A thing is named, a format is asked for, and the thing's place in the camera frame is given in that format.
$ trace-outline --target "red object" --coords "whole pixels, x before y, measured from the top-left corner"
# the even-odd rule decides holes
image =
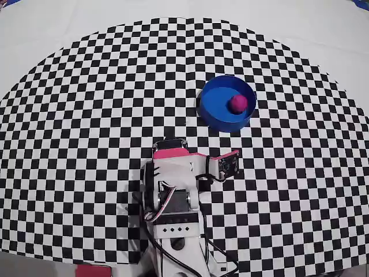
[[[79,264],[76,277],[111,277],[111,267],[91,264]]]
[[[229,102],[229,107],[234,114],[241,114],[247,108],[247,98],[241,94],[233,96]]]

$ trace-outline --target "screw hole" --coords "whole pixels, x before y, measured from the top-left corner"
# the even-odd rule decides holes
[[[181,250],[185,246],[185,238],[171,238],[171,246],[174,250]]]

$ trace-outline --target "checkerboard mat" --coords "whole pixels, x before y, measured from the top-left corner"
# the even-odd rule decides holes
[[[197,116],[201,88],[222,74],[257,94],[239,132]],[[367,262],[368,119],[318,66],[248,29],[157,18],[86,36],[13,87],[0,122],[2,251],[137,263],[148,244],[132,200],[140,168],[153,142],[183,137],[206,155],[240,150],[240,174],[201,184],[200,199],[241,276]]]

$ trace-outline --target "blue bowl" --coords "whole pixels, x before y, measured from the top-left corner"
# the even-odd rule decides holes
[[[229,100],[241,94],[247,98],[248,107],[241,114],[233,114]],[[256,94],[240,78],[223,75],[208,81],[201,92],[200,116],[209,127],[221,132],[236,132],[245,127],[256,108]]]

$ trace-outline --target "magenta ball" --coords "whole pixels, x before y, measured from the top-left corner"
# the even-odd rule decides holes
[[[234,114],[241,114],[247,108],[247,98],[241,94],[237,94],[229,101],[229,107]]]

